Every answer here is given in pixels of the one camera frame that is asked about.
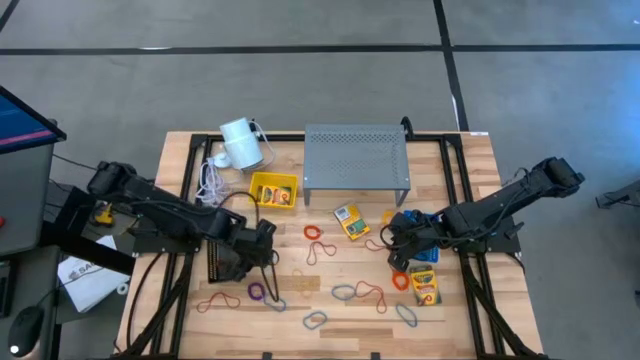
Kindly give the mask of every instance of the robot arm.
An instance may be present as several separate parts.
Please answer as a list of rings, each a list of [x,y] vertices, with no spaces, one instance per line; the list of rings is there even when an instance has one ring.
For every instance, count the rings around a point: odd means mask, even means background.
[[[254,265],[272,261],[274,224],[262,219],[256,229],[249,229],[244,216],[183,201],[138,176],[131,165],[100,162],[87,189],[100,200],[128,204],[175,241],[199,244],[204,239],[231,249],[221,279],[240,281]]]
[[[569,196],[583,181],[584,176],[573,171],[564,159],[553,157],[482,200],[449,206],[435,216],[414,211],[417,221],[398,213],[389,225],[393,242],[388,262],[396,270],[406,271],[409,259],[421,251],[485,241],[504,218],[540,198]]]

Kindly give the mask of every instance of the white lamp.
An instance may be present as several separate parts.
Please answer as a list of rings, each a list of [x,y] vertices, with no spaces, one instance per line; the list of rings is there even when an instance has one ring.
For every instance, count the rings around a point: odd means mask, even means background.
[[[264,159],[262,151],[260,151],[260,146],[258,145],[258,139],[256,139],[256,134],[249,128],[247,118],[241,118],[223,124],[220,126],[220,131],[224,138],[226,156],[225,154],[215,156],[215,164],[217,167],[228,167],[232,165],[235,169],[239,170],[254,168]]]

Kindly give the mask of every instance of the monitor screen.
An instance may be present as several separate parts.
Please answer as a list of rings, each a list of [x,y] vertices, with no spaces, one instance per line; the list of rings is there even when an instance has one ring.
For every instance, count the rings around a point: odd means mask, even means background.
[[[61,138],[61,131],[53,123],[5,89],[2,90],[4,91],[0,92],[0,154],[64,139],[65,136]]]

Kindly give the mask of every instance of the concrete floor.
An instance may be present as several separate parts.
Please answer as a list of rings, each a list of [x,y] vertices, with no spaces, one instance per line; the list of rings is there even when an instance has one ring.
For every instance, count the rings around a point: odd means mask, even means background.
[[[632,0],[443,3],[454,45],[640,43]],[[0,32],[0,48],[439,42],[429,0],[20,0]],[[455,53],[455,61],[470,130],[491,134],[503,178],[547,156],[587,177],[578,194],[517,216],[546,353],[636,359],[639,210],[599,210],[594,197],[640,177],[640,52]],[[69,139],[56,153],[90,164],[108,154],[148,177],[166,131],[217,129],[240,116],[268,130],[405,115],[420,130],[458,128],[439,52],[3,56],[0,84],[60,121]],[[84,186],[90,175],[53,165],[56,181]],[[115,307],[66,325],[61,358],[106,356],[119,321]]]

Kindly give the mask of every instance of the wooden table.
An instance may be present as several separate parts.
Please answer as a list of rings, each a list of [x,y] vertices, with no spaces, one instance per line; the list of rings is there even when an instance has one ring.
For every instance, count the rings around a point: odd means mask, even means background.
[[[182,186],[191,135],[191,132],[168,133],[160,159],[156,184],[176,195],[179,195]],[[486,135],[470,133],[462,133],[462,139],[474,198],[479,199],[500,188],[491,142]],[[296,174],[300,186],[303,142],[274,142],[273,146],[278,156],[268,170]],[[217,147],[218,144],[214,144],[214,153]],[[412,189],[402,209],[435,212],[448,206],[437,144],[410,142],[407,147]],[[462,199],[453,149],[450,149],[450,154],[456,191],[458,198]],[[225,170],[223,176],[232,178],[236,175],[228,171]],[[195,191],[197,176],[193,179],[191,194]],[[250,176],[246,175],[241,183],[233,185],[233,190],[248,189],[249,181]],[[262,281],[257,268],[240,283],[209,284],[206,251],[201,251],[194,261],[180,358],[256,358],[265,351],[272,352],[274,358],[368,358],[371,352],[380,352],[383,358],[475,358],[460,265],[455,253],[441,251],[440,261],[435,265],[443,303],[416,307],[411,292],[398,291],[392,285],[391,270],[386,263],[388,252],[372,252],[364,248],[365,239],[372,238],[379,242],[377,234],[383,212],[397,210],[392,193],[318,191],[309,207],[304,206],[301,189],[298,189],[298,197],[294,210],[260,210],[262,217],[278,226],[274,248],[280,253],[281,260],[276,270],[281,297],[288,304],[287,310],[277,313],[248,297],[247,285]],[[348,240],[332,214],[332,210],[348,200],[358,204],[364,219],[372,227],[370,236],[354,242]],[[253,224],[253,205],[246,198],[233,198],[228,206],[247,216],[247,223]],[[338,247],[333,257],[319,252],[315,266],[306,263],[310,241],[303,236],[303,228],[309,224],[324,230],[321,241]],[[136,261],[117,339],[121,348],[125,347],[127,316],[133,293],[152,258],[153,255],[144,255]],[[166,258],[163,255],[158,261],[141,290],[133,321],[134,337],[158,306]],[[534,351],[542,351],[522,269],[503,254],[488,254],[487,258],[497,307],[525,344]],[[180,267],[179,260],[176,274]],[[376,312],[377,298],[374,295],[346,303],[331,296],[334,285],[355,285],[358,280],[366,280],[384,289],[388,305],[386,313]],[[216,291],[239,297],[241,306],[229,309],[221,298],[216,298],[208,312],[201,314],[195,311],[198,303],[207,300]],[[415,311],[419,319],[416,328],[407,326],[398,317],[395,311],[397,303],[410,306]],[[491,352],[493,346],[488,320],[482,307],[479,308],[486,349]],[[315,310],[324,311],[329,320],[316,330],[307,330],[302,318]],[[163,352],[169,349],[173,311],[167,319]]]

